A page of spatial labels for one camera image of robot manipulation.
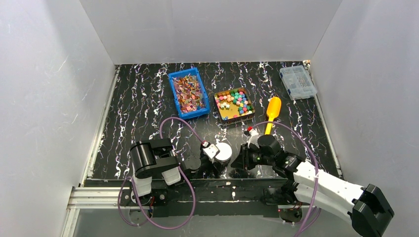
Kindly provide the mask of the white round jar lid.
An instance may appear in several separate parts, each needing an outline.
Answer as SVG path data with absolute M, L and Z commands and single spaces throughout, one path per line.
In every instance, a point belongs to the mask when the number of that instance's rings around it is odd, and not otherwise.
M 225 162 L 225 161 L 228 161 L 231 158 L 232 148 L 229 144 L 227 144 L 227 143 L 217 143 L 215 146 L 219 150 L 217 155 L 214 157 L 215 160 L 220 161 L 220 162 Z

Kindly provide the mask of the orange plastic scoop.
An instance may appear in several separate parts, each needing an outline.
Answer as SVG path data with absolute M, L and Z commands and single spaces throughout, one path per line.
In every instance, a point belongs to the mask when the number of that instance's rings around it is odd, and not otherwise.
M 267 123 L 264 135 L 269 135 L 272 130 L 273 121 L 276 119 L 281 110 L 282 101 L 279 97 L 272 97 L 269 101 L 268 107 L 266 109 L 266 116 L 268 118 L 269 123 Z

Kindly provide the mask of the gold tray of star candies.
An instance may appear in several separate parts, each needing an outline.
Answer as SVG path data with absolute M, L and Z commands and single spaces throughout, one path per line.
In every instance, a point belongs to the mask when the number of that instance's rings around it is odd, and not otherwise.
M 251 120 L 255 116 L 255 107 L 244 87 L 225 90 L 213 96 L 218 118 L 223 125 Z

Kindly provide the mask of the blue plastic candy bin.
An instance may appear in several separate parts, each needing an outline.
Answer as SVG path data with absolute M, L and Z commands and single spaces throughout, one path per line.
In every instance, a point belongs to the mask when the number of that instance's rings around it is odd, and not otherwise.
M 168 74 L 178 116 L 193 119 L 210 113 L 209 98 L 197 68 Z

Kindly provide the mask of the clear round plastic jar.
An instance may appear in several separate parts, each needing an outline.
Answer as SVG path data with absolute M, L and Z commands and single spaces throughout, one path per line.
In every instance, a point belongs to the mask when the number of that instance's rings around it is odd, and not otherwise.
M 228 166 L 229 163 L 230 163 L 230 158 L 224 159 L 224 160 L 219 160 L 215 158 L 213 165 L 217 170 L 223 170 L 225 167 Z

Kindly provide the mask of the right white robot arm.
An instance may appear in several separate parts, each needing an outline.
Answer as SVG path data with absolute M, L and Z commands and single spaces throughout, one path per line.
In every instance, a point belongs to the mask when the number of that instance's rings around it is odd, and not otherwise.
M 348 222 L 363 237 L 381 237 L 394 217 L 382 190 L 360 186 L 330 175 L 304 158 L 284 151 L 272 135 L 255 134 L 242 144 L 232 168 L 251 170 L 267 165 L 291 186 L 285 191 L 292 201 L 312 203 Z

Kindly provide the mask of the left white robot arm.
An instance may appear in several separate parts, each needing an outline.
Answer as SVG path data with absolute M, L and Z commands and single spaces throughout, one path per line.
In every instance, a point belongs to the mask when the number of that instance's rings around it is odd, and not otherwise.
M 148 196 L 152 192 L 152 179 L 163 178 L 168 186 L 182 181 L 179 169 L 191 179 L 219 178 L 232 157 L 232 148 L 227 143 L 200 144 L 199 158 L 186 158 L 181 161 L 175 155 L 169 139 L 154 139 L 136 142 L 130 149 L 129 156 L 133 166 L 135 195 Z

